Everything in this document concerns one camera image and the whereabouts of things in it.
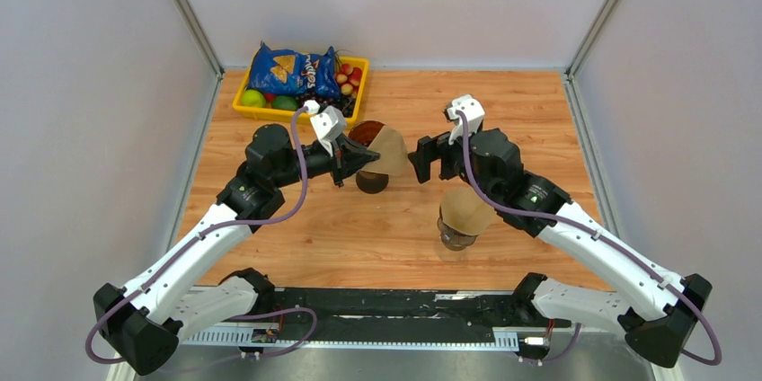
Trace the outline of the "brown amber dripper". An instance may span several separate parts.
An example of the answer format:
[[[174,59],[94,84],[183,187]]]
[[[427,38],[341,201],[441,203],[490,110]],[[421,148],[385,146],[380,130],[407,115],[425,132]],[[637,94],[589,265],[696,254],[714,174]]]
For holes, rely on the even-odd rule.
[[[384,126],[385,123],[377,120],[361,121],[348,134],[350,144],[352,146],[362,146],[363,148],[370,147]]]

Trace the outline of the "paper coffee filter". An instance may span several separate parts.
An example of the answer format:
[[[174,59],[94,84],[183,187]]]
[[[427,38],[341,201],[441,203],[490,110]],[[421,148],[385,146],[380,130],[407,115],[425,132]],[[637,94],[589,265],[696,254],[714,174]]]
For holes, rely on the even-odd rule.
[[[462,235],[482,234],[497,217],[495,210],[469,188],[447,191],[439,209],[443,223]]]

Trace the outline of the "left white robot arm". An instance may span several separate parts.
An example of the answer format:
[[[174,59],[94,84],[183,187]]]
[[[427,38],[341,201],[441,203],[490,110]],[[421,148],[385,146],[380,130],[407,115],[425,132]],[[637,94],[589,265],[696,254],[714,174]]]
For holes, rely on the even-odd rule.
[[[240,270],[198,294],[191,288],[217,261],[262,226],[293,217],[310,178],[330,174],[337,186],[377,152],[328,128],[302,145],[295,128],[269,124],[255,130],[246,159],[202,219],[144,272],[118,288],[104,284],[93,296],[96,324],[85,353],[96,363],[125,362],[139,375],[162,367],[178,346],[217,323],[247,315],[267,320],[274,311],[272,284],[253,269]]]

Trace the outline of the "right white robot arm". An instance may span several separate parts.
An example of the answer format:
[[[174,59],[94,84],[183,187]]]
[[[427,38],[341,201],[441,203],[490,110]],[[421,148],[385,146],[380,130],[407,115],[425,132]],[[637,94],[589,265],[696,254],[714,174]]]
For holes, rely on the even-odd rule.
[[[439,160],[441,179],[461,178],[506,224],[563,250],[611,287],[596,291],[529,273],[512,302],[522,323],[544,317],[581,323],[624,339],[663,368],[674,367],[681,356],[707,366],[722,362],[718,337],[703,313],[711,283],[697,273],[666,269],[625,244],[566,191],[527,171],[518,146],[500,130],[423,137],[408,158],[419,182],[430,179]]]

